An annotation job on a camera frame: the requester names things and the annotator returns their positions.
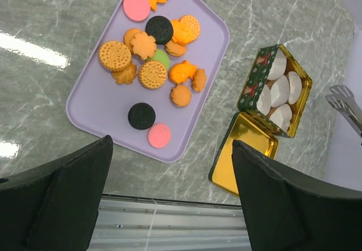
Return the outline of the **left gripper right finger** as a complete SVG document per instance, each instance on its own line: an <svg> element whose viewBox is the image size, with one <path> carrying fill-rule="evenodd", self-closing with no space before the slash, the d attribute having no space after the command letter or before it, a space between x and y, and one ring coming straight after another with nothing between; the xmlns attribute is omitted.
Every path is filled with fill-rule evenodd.
<svg viewBox="0 0 362 251"><path fill-rule="evenodd" d="M318 180L254 148L232 154L252 250L361 250L361 192Z"/></svg>

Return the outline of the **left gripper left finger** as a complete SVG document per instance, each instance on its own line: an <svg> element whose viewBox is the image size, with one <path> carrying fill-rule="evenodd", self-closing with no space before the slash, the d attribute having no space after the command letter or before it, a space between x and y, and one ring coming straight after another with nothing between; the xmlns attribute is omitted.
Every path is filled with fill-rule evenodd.
<svg viewBox="0 0 362 251"><path fill-rule="evenodd" d="M1 250L87 250L112 156L107 135L1 178Z"/></svg>

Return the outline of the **black sandwich cookie bottom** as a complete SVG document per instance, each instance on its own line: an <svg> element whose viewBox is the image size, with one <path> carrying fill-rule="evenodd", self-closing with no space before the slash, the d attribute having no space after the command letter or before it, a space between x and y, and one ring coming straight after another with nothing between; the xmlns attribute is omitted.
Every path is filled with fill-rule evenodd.
<svg viewBox="0 0 362 251"><path fill-rule="evenodd" d="M128 112L128 121L134 129L148 129L154 124L155 119L154 108L144 102L134 104Z"/></svg>

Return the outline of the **metal tongs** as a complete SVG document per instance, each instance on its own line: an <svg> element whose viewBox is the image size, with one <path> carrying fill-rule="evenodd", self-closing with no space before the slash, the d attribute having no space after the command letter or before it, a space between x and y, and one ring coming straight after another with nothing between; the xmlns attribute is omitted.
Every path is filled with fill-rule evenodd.
<svg viewBox="0 0 362 251"><path fill-rule="evenodd" d="M337 110L361 138L361 107L355 101L352 90L345 85L333 85L331 94L325 96L328 104Z"/></svg>

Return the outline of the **orange round cookie bottom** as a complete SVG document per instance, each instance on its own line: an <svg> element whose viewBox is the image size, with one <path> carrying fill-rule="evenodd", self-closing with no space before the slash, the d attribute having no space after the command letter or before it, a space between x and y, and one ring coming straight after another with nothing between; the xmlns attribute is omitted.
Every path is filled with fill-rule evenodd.
<svg viewBox="0 0 362 251"><path fill-rule="evenodd" d="M178 84L171 90L170 98L175 105L186 107L191 101L192 94L187 86Z"/></svg>

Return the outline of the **round tan biscuit top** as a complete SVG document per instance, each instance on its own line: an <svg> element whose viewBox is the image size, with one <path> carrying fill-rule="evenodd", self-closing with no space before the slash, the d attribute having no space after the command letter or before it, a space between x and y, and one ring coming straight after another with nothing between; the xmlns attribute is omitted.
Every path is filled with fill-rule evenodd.
<svg viewBox="0 0 362 251"><path fill-rule="evenodd" d="M199 21L192 15L184 15L182 16L179 21L183 24L188 25L188 27L191 29L192 36L189 38L188 43L193 42L196 40L201 32L201 26Z"/></svg>

